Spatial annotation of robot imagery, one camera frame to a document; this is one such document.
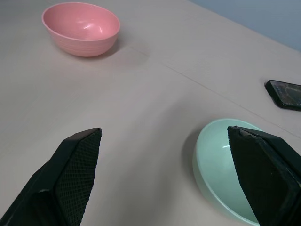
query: table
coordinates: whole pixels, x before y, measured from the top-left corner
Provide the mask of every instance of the table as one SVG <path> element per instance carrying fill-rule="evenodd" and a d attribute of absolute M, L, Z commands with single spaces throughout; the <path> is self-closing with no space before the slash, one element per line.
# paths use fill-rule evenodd
<path fill-rule="evenodd" d="M 200 130 L 237 118 L 301 153 L 301 113 L 264 82 L 301 84 L 301 56 L 187 0 L 90 0 L 121 20 L 103 56 L 59 50 L 41 22 L 60 0 L 0 2 L 0 215 L 66 137 L 102 127 L 82 226 L 242 226 L 196 187 Z"/>

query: pink bowl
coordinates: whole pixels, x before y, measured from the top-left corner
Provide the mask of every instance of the pink bowl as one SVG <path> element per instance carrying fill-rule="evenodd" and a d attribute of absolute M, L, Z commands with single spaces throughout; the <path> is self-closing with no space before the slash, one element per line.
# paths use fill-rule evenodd
<path fill-rule="evenodd" d="M 51 6 L 44 11 L 42 21 L 62 50 L 80 57 L 94 57 L 108 51 L 120 30 L 120 22 L 113 13 L 81 2 Z"/>

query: bowl rim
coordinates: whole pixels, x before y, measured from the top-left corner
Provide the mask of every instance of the bowl rim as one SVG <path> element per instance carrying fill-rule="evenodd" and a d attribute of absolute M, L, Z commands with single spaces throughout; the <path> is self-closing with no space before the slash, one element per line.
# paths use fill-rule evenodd
<path fill-rule="evenodd" d="M 249 124 L 251 125 L 252 127 L 254 128 L 257 128 L 259 131 L 262 131 L 260 128 L 258 128 L 257 126 L 253 125 L 253 124 L 250 124 L 246 121 L 243 121 L 243 120 L 239 120 L 239 119 L 232 119 L 232 118 L 222 118 L 222 119 L 217 119 L 217 120 L 214 120 L 210 123 L 208 123 L 200 132 L 200 134 L 198 135 L 198 139 L 197 139 L 197 142 L 196 142 L 196 159 L 197 159 L 197 165 L 198 165 L 198 170 L 200 172 L 200 174 L 202 175 L 203 177 L 203 180 L 204 180 L 204 183 L 205 185 L 207 186 L 208 190 L 211 192 L 211 194 L 214 196 L 214 198 L 227 210 L 229 211 L 231 214 L 233 214 L 235 217 L 237 217 L 238 219 L 241 219 L 242 221 L 248 223 L 248 224 L 251 224 L 253 226 L 260 226 L 258 222 L 254 222 L 254 221 L 251 221 L 241 215 L 239 215 L 238 213 L 236 213 L 234 210 L 232 210 L 229 206 L 227 206 L 221 199 L 220 197 L 215 193 L 215 191 L 212 189 L 212 187 L 210 186 L 209 182 L 207 181 L 207 179 L 204 178 L 204 174 L 203 174 L 203 169 L 202 169 L 202 166 L 199 162 L 199 153 L 198 153 L 198 149 L 197 149 L 197 146 L 198 146 L 198 143 L 200 142 L 200 137 L 201 135 L 213 124 L 217 123 L 217 122 L 220 122 L 220 121 L 239 121 L 239 122 L 243 122 L 243 123 L 246 123 L 246 124 Z"/>
<path fill-rule="evenodd" d="M 44 21 L 44 15 L 45 15 L 45 13 L 46 13 L 49 9 L 51 9 L 52 7 L 58 6 L 58 5 L 74 4 L 74 3 L 76 3 L 76 4 L 83 4 L 83 5 L 90 5 L 90 6 L 96 6 L 96 7 L 98 7 L 98 8 L 104 9 L 105 11 L 108 11 L 108 12 L 111 13 L 111 14 L 117 19 L 117 21 L 118 21 L 118 29 L 117 29 L 117 31 L 116 31 L 113 35 L 111 35 L 110 37 L 104 38 L 104 39 L 93 39 L 93 40 L 75 39 L 75 38 L 72 38 L 72 37 L 69 37 L 69 36 L 66 36 L 66 35 L 62 35 L 62 34 L 60 34 L 60 33 L 55 32 L 54 30 L 52 30 L 52 29 L 45 23 L 45 21 Z M 48 30 L 50 30 L 50 31 L 53 32 L 54 34 L 56 34 L 56 35 L 58 35 L 58 36 L 60 36 L 60 37 L 63 37 L 63 38 L 67 38 L 67 39 L 70 39 L 70 40 L 76 40 L 76 41 L 87 41 L 87 42 L 90 42 L 90 41 L 102 41 L 102 40 L 107 40 L 107 39 L 109 39 L 109 38 L 111 38 L 111 37 L 114 37 L 114 36 L 120 31 L 120 20 L 118 19 L 118 17 L 117 17 L 114 13 L 112 13 L 112 12 L 109 11 L 108 9 L 103 8 L 103 7 L 101 7 L 101 6 L 98 6 L 98 5 L 95 5 L 95 4 L 91 4 L 91 3 L 86 3 L 86 2 L 79 2 L 79 1 L 62 2 L 62 3 L 58 3 L 58 4 L 55 4 L 55 5 L 49 6 L 49 7 L 48 7 L 47 9 L 45 9 L 44 12 L 42 13 L 42 23 L 44 24 L 44 26 L 45 26 Z"/>

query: phone case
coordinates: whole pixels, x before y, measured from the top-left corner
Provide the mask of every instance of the phone case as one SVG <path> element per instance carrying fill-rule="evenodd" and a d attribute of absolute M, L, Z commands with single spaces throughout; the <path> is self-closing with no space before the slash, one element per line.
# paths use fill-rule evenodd
<path fill-rule="evenodd" d="M 266 84 L 265 84 L 265 89 L 267 90 L 267 92 L 269 93 L 269 95 L 272 97 L 274 103 L 281 108 L 284 109 L 290 109 L 290 110 L 295 110 L 295 111 L 301 111 L 301 107 L 296 106 L 296 105 L 286 105 L 285 103 L 283 103 L 281 101 L 281 99 L 279 98 L 279 95 L 277 94 L 277 92 L 275 91 L 274 87 L 271 84 L 271 81 L 276 81 L 276 80 L 269 80 Z"/>

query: smartphone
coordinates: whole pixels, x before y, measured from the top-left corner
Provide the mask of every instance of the smartphone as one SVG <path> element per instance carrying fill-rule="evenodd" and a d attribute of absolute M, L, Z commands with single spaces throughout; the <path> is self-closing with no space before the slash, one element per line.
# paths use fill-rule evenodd
<path fill-rule="evenodd" d="M 278 107 L 301 111 L 301 85 L 269 80 L 265 89 Z"/>

